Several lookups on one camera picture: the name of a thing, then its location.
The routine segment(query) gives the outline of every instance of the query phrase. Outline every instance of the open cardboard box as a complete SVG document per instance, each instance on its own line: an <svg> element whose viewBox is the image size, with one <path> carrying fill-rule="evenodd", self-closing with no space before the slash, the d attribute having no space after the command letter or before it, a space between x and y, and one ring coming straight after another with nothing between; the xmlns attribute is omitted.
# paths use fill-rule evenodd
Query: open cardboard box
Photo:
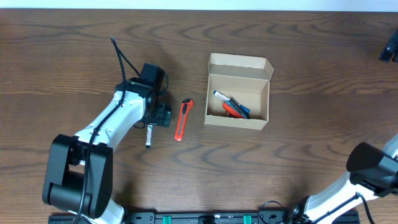
<svg viewBox="0 0 398 224"><path fill-rule="evenodd" d="M205 124L261 130L268 123L274 67L266 58L211 53L208 71ZM251 119L229 118L215 90L249 108Z"/></svg>

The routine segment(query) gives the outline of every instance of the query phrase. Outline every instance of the box cutter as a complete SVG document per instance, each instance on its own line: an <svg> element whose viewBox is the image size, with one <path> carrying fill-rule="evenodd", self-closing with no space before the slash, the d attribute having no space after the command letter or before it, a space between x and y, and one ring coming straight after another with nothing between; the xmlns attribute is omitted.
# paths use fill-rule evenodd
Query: box cutter
<svg viewBox="0 0 398 224"><path fill-rule="evenodd" d="M178 116L178 123L174 136L174 139L177 141L182 140L182 136L184 135L185 123L187 121L187 116L192 106L193 106L192 99L185 99L182 101L180 115Z"/></svg>

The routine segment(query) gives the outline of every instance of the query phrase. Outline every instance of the wood grain surface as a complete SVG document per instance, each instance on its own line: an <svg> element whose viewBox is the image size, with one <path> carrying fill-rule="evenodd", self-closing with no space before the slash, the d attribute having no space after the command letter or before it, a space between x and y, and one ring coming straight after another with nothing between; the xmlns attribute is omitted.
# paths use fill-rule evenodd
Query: wood grain surface
<svg viewBox="0 0 398 224"><path fill-rule="evenodd" d="M121 81L112 35L139 70L150 62L169 74L174 108L150 149L145 130L126 134L113 198L132 210L256 210L319 193L355 145L383 147L395 135L398 65L377 58L397 24L389 13L0 9L0 223L45 223L60 212L41 199L50 144L111 100ZM210 52L275 67L262 131L203 124ZM185 98L195 106L175 142ZM397 202L370 202L375 222L397 223Z"/></svg>

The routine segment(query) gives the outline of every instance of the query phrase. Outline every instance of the black cable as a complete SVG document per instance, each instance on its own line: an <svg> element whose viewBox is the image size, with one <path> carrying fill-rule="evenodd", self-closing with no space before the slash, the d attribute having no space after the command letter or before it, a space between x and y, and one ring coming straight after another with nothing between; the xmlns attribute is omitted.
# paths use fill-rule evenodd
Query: black cable
<svg viewBox="0 0 398 224"><path fill-rule="evenodd" d="M264 219L260 216L260 211L261 211L262 208L264 208L266 205L268 205L268 204L270 204L270 203L276 203L276 204L278 204L279 206L281 206L282 208L285 208L285 207L283 207L279 202L274 201L274 200L269 200L269 201L266 201L265 203L263 203L263 204L261 205L261 207L260 207L259 212L257 213L257 215L258 215L258 218L259 218L263 223L265 223L265 224L269 224L269 223L267 223L266 221L264 221ZM285 220L285 218L282 217L282 220L279 221L279 222L275 222L275 224L283 223L284 220Z"/></svg>
<svg viewBox="0 0 398 224"><path fill-rule="evenodd" d="M365 212L366 212L366 216L368 216L369 223L374 224L374 221L371 216L371 212L369 211L368 203L366 203L366 199L361 194L358 194L358 196L362 199L363 206L365 207Z"/></svg>
<svg viewBox="0 0 398 224"><path fill-rule="evenodd" d="M114 45L114 48L116 49L116 53L118 55L118 59L120 62L120 67L122 70L122 76L123 76L123 92L122 92L122 97L119 100L119 103L99 122L97 127L93 129L93 134L90 137L90 140L87 145L87 151L85 154L85 173L84 173L84 178L83 178L83 189L81 191L81 198L80 198L80 206L79 206L79 211L76 215L76 218L73 219L73 224L77 224L80 220L81 213L83 211L83 206L85 203L85 198L86 198L86 192L87 192L87 182L88 182L88 172L89 172L89 167L90 167L90 154L91 154L91 148L93 147L93 142L95 137L97 136L98 132L100 131L102 125L106 122L106 120L111 117L111 115L120 107L123 105L124 97L126 96L126 73L124 72L124 66L123 66L123 61L121 58L121 52L118 48L118 45L116 44L116 41L114 40L114 37L111 37L111 41Z"/></svg>
<svg viewBox="0 0 398 224"><path fill-rule="evenodd" d="M365 207L365 212L366 212L366 215L368 216L369 222L371 224L374 224L372 216L371 216L371 213L370 213L369 208L368 208L368 204L366 203L366 199L358 192L356 192L355 195L352 196L350 199L348 199L347 201L341 203L339 206L334 208L332 211L327 212L326 214L322 215L320 218L318 218L314 222L311 222L311 224L316 224L316 223L320 222L321 220L323 220L324 218L326 218L326 217L330 216L331 214L337 212L339 209L343 208L344 206L346 206L347 204L349 204L353 200L356 200L356 199L359 199L359 198L362 199L363 205Z"/></svg>
<svg viewBox="0 0 398 224"><path fill-rule="evenodd" d="M138 127L135 124L133 124L132 126L135 128L145 128L147 126L147 123L146 122L142 122L142 123L143 123L142 127Z"/></svg>
<svg viewBox="0 0 398 224"><path fill-rule="evenodd" d="M122 53L122 51L120 49L118 49L118 50L119 50L120 55L122 55L123 59L130 65L130 67L137 73L137 75L139 77L139 72L135 68L135 66L133 66L132 63L130 63L130 61L126 58L126 56L124 56L124 54Z"/></svg>

